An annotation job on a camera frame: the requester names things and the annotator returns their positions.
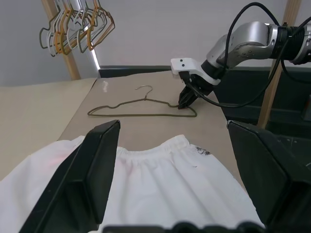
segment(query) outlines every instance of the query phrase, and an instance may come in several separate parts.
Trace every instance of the elastic waistband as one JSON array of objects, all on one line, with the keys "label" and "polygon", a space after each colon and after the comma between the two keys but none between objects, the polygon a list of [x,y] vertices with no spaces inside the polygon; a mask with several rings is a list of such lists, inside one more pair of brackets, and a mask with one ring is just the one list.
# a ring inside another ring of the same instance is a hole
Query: elastic waistband
[{"label": "elastic waistband", "polygon": [[117,157],[125,159],[157,158],[168,155],[173,150],[180,150],[182,148],[188,147],[189,145],[189,141],[185,138],[184,135],[178,135],[162,143],[160,146],[150,150],[128,151],[123,147],[118,147]]}]

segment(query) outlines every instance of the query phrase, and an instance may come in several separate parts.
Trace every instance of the stain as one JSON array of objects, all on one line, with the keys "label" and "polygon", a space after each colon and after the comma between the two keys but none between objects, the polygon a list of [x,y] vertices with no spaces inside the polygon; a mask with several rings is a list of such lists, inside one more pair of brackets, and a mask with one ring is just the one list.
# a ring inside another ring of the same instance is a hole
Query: stain
[{"label": "stain", "polygon": [[102,88],[103,88],[103,92],[107,92],[107,90],[108,90],[108,82],[103,81]]},{"label": "stain", "polygon": [[199,154],[210,155],[210,153],[206,149],[202,149],[201,147],[195,147]]}]

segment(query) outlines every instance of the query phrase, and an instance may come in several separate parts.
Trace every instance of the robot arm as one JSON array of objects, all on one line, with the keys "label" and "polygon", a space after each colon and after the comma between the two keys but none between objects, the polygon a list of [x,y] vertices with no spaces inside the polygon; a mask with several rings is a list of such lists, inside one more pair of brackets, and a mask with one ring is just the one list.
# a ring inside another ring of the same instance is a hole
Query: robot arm
[{"label": "robot arm", "polygon": [[[295,65],[310,61],[311,24],[307,24],[304,30],[292,37],[296,28],[257,21],[241,25],[231,34],[226,70],[249,59],[277,58],[287,39],[289,41],[282,55],[283,60],[288,60]],[[192,58],[171,59],[173,74],[180,75],[181,72],[188,72],[192,76],[191,84],[204,95],[208,95],[224,75],[226,38],[227,35],[224,35],[217,41],[201,65]],[[195,99],[197,96],[186,87],[180,95],[179,108],[189,106]]]}]

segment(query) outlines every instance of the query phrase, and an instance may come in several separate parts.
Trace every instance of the black cable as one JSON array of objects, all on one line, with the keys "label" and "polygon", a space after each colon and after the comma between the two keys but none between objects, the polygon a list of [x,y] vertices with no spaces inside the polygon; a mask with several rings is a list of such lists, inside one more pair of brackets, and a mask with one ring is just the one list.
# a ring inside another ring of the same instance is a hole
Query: black cable
[{"label": "black cable", "polygon": [[273,66],[273,69],[270,73],[270,76],[269,76],[269,79],[268,79],[268,82],[267,84],[261,89],[261,91],[253,98],[251,99],[250,101],[248,102],[245,102],[245,103],[242,103],[242,104],[232,104],[232,105],[225,105],[225,104],[221,104],[221,103],[217,103],[217,102],[214,102],[210,99],[208,99],[206,96],[204,96],[202,93],[200,93],[194,86],[192,86],[191,83],[188,83],[187,86],[192,90],[194,91],[194,93],[201,97],[202,99],[204,99],[205,101],[213,104],[213,105],[216,105],[218,107],[222,107],[222,108],[241,108],[241,107],[244,107],[250,103],[253,103],[254,101],[256,101],[264,92],[265,90],[267,89],[267,87],[270,85],[273,77],[274,77],[274,74],[276,73],[276,69],[278,67],[278,64],[280,63],[280,60],[281,60],[281,56],[283,54],[283,52],[285,51],[285,47],[287,46],[287,43],[288,43],[288,40],[285,42],[280,54],[278,55],[277,59],[276,59],[276,63],[275,65]]},{"label": "black cable", "polygon": [[[295,36],[300,30],[303,29],[303,27],[309,23],[311,21],[311,17],[307,18],[302,24],[300,24],[300,26],[297,28],[297,30],[293,33],[292,37]],[[298,82],[298,83],[304,83],[304,84],[311,84],[311,81],[305,81],[305,80],[301,80],[301,79],[297,79],[294,76],[292,76],[291,74],[289,74],[288,70],[285,67],[284,64],[284,60],[281,60],[281,65],[282,65],[282,69],[284,71],[284,73],[293,81]]]},{"label": "black cable", "polygon": [[[242,10],[237,14],[237,16],[235,17],[235,19],[233,20],[230,28],[229,28],[229,31],[228,31],[228,35],[227,35],[227,39],[226,39],[226,42],[225,42],[225,60],[224,60],[224,64],[223,64],[223,70],[222,70],[222,75],[225,74],[225,70],[226,70],[226,66],[227,66],[227,61],[228,61],[228,51],[229,51],[229,42],[230,42],[230,37],[231,37],[231,34],[232,34],[232,31],[233,31],[233,28],[235,26],[235,24],[237,23],[238,19],[241,17],[241,15],[244,13],[244,11],[246,11],[248,8],[252,7],[252,6],[257,6],[257,7],[260,7],[265,13],[267,13],[267,15],[272,19],[272,21],[280,26],[280,24],[278,23],[277,19],[274,17],[274,15],[269,11],[269,9],[267,7],[265,7],[263,4],[259,3],[259,2],[252,2],[248,5],[246,5],[245,7],[242,8]],[[243,103],[243,104],[236,104],[236,105],[224,105],[224,104],[220,104],[220,103],[217,103],[217,102],[214,102],[210,99],[208,99],[207,97],[205,97],[203,94],[201,94],[194,86],[192,86],[191,83],[188,83],[187,86],[199,97],[201,97],[202,99],[204,99],[205,101],[211,103],[211,104],[214,104],[218,107],[223,107],[223,108],[241,108],[241,107],[244,107],[250,103],[253,103],[254,101],[256,101],[264,92],[265,90],[267,89],[267,87],[269,86],[269,84],[271,83],[272,79],[273,79],[273,76],[274,74],[276,73],[276,69],[278,67],[278,64],[281,60],[281,56],[285,50],[285,47],[287,45],[288,41],[285,42],[280,54],[278,55],[277,59],[276,59],[276,63],[272,69],[272,72],[270,73],[270,76],[269,76],[269,79],[268,79],[268,82],[267,84],[263,87],[263,89],[250,101],[246,102],[246,103]]]}]

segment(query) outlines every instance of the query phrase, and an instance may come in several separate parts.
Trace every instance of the hanger hook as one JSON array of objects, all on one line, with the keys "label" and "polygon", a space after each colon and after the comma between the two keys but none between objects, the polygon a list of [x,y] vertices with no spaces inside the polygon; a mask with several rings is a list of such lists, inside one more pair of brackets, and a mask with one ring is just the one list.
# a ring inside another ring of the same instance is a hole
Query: hanger hook
[{"label": "hanger hook", "polygon": [[146,99],[146,98],[147,98],[147,95],[148,95],[150,92],[152,92],[152,91],[153,91],[153,87],[152,87],[152,86],[150,86],[150,85],[143,85],[143,86],[140,86],[140,87],[136,88],[135,90],[138,90],[138,89],[140,89],[140,88],[142,88],[142,87],[145,87],[145,86],[148,86],[148,87],[150,87],[150,88],[151,88],[151,90],[150,90],[150,91],[148,91],[148,92],[147,92],[147,94],[145,95],[145,99]]}]

